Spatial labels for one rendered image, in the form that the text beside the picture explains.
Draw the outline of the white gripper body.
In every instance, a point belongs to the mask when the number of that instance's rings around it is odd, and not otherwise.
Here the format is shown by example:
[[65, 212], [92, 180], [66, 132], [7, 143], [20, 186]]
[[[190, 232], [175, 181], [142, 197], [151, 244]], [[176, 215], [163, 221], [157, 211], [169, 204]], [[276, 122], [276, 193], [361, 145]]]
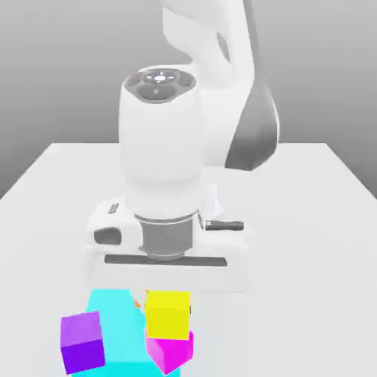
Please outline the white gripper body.
[[91, 288], [230, 293], [250, 285], [250, 251], [235, 235], [200, 236], [195, 248], [173, 261], [113, 251], [85, 247], [83, 275]]

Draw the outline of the small yellow cube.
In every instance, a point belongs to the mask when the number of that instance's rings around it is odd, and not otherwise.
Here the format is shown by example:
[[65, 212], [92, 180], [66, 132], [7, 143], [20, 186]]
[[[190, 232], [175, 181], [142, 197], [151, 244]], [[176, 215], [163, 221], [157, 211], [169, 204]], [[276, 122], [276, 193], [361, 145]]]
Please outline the small yellow cube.
[[148, 338], [189, 339], [190, 292], [148, 291], [145, 314]]

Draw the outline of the small orange cube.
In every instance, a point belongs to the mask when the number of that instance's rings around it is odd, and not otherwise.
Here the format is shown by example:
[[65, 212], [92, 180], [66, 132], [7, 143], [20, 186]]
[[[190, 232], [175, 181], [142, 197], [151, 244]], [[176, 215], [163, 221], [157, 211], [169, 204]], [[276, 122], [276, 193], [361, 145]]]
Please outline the small orange cube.
[[148, 293], [148, 290], [143, 290], [133, 294], [135, 306], [142, 311], [146, 308]]

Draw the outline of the small magenta cube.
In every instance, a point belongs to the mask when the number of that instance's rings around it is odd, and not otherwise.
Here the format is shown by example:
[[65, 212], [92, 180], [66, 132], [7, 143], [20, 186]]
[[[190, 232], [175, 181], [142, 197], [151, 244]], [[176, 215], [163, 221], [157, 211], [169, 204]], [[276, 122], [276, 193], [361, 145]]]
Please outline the small magenta cube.
[[157, 339], [145, 336], [147, 354], [165, 376], [178, 370], [194, 355], [194, 333], [188, 339]]

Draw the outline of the small purple cube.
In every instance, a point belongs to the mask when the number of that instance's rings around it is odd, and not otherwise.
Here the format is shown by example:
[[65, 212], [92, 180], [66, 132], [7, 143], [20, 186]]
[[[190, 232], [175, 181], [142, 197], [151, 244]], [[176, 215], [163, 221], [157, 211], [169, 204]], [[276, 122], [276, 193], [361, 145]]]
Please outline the small purple cube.
[[105, 366], [98, 311], [61, 318], [60, 352], [67, 375]]

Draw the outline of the large cyan box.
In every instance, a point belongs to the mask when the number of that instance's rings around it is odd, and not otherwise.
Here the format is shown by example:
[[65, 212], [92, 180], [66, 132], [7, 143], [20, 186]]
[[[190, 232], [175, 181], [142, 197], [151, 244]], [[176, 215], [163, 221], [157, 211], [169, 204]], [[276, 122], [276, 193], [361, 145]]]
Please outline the large cyan box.
[[85, 370], [72, 377], [180, 377], [176, 369], [165, 376], [146, 351], [145, 315], [123, 289], [94, 289], [87, 312], [100, 316], [105, 366]]

